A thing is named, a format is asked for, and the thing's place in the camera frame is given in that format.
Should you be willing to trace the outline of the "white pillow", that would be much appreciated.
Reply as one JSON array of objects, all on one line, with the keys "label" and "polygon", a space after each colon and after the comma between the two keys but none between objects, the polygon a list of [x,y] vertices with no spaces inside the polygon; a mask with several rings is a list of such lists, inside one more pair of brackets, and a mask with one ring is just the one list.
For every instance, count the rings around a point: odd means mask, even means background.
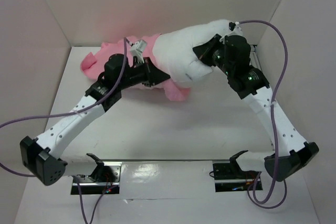
[{"label": "white pillow", "polygon": [[229,23],[220,19],[159,35],[152,49],[157,67],[169,74],[179,88],[190,88],[203,81],[213,69],[198,59],[193,48],[205,44],[216,34],[222,37],[229,34]]}]

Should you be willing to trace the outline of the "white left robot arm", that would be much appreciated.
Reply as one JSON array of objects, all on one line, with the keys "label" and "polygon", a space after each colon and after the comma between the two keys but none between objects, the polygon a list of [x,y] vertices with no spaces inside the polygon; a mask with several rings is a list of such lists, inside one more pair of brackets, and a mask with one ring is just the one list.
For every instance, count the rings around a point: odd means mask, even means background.
[{"label": "white left robot arm", "polygon": [[66,174],[67,162],[60,157],[68,145],[95,119],[104,115],[121,99],[121,91],[137,84],[152,87],[170,76],[157,68],[150,58],[133,64],[123,54],[110,56],[104,71],[85,92],[69,116],[35,138],[26,136],[20,142],[23,165],[45,186]]}]

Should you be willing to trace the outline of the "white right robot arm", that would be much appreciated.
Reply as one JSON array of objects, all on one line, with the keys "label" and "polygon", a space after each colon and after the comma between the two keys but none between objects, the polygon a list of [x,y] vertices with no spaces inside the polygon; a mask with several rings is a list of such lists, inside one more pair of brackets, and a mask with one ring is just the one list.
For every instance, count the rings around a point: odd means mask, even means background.
[{"label": "white right robot arm", "polygon": [[281,182],[305,167],[319,152],[295,129],[280,105],[262,71],[250,63],[251,46],[243,36],[216,34],[193,48],[197,58],[210,67],[218,67],[229,86],[257,115],[268,133],[274,153],[241,151],[230,158],[229,172],[235,178],[248,170],[267,172]]}]

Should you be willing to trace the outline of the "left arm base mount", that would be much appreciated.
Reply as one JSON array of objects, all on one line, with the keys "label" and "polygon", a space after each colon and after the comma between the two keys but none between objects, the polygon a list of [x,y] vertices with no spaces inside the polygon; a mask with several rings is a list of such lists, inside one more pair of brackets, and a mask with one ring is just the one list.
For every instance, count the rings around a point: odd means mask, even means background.
[{"label": "left arm base mount", "polygon": [[119,194],[122,162],[103,160],[92,153],[87,153],[87,156],[94,161],[94,167],[88,174],[75,176],[70,194],[79,195],[77,182],[83,195]]}]

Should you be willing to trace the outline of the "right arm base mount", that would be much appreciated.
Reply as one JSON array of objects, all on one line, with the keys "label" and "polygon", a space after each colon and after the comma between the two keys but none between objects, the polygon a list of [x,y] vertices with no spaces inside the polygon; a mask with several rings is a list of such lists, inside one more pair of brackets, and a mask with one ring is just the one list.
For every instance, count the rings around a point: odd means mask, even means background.
[{"label": "right arm base mount", "polygon": [[237,163],[237,159],[245,152],[240,151],[229,159],[213,161],[213,170],[209,175],[214,179],[216,193],[247,191],[249,186],[253,187],[258,172],[243,171]]}]

